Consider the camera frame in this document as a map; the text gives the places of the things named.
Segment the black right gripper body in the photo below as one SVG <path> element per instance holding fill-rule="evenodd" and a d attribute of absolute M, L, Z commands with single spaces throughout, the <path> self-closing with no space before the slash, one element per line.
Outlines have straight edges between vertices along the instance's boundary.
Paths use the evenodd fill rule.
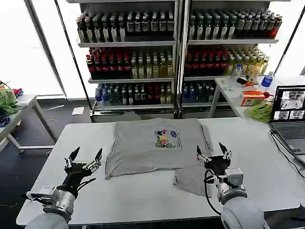
<path fill-rule="evenodd" d="M 225 156 L 218 155 L 209 157 L 209 160 L 204 163 L 204 167 L 211 170 L 215 175 L 224 176 L 225 170 L 230 164 L 230 158 L 228 159 Z"/>

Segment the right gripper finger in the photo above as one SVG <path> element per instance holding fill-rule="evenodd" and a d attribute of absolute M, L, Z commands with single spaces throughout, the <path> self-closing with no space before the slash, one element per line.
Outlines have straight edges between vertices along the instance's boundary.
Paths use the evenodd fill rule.
<path fill-rule="evenodd" d="M 205 154 L 203 154 L 199 148 L 199 146 L 196 146 L 196 158 L 200 162 L 210 162 L 212 159 L 207 157 Z"/>
<path fill-rule="evenodd" d="M 223 153 L 223 159 L 231 159 L 232 152 L 228 150 L 225 145 L 219 142 L 219 147 Z"/>

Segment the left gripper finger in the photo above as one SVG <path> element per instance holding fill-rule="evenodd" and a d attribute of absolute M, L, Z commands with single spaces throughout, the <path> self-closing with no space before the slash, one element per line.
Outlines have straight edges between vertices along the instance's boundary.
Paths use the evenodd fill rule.
<path fill-rule="evenodd" d="M 102 164 L 101 159 L 102 159 L 102 148 L 98 151 L 94 160 L 84 165 L 82 168 L 85 170 L 89 170 L 91 172 L 95 172 Z"/>
<path fill-rule="evenodd" d="M 67 158 L 64 158 L 65 163 L 66 163 L 65 168 L 72 167 L 72 164 L 73 164 L 76 156 L 78 155 L 79 150 L 80 150 L 80 147 L 76 148 L 74 151 L 71 152 L 71 154 Z"/>

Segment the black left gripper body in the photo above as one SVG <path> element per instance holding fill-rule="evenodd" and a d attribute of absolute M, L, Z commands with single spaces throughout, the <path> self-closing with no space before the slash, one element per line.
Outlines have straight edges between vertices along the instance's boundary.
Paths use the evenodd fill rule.
<path fill-rule="evenodd" d="M 92 182 L 92 179 L 82 182 L 85 177 L 92 175 L 91 171 L 82 168 L 84 165 L 86 164 L 73 163 L 72 167 L 64 169 L 67 176 L 63 183 L 60 185 L 61 191 L 66 191 L 73 194 L 74 196 L 78 196 L 79 190 Z"/>

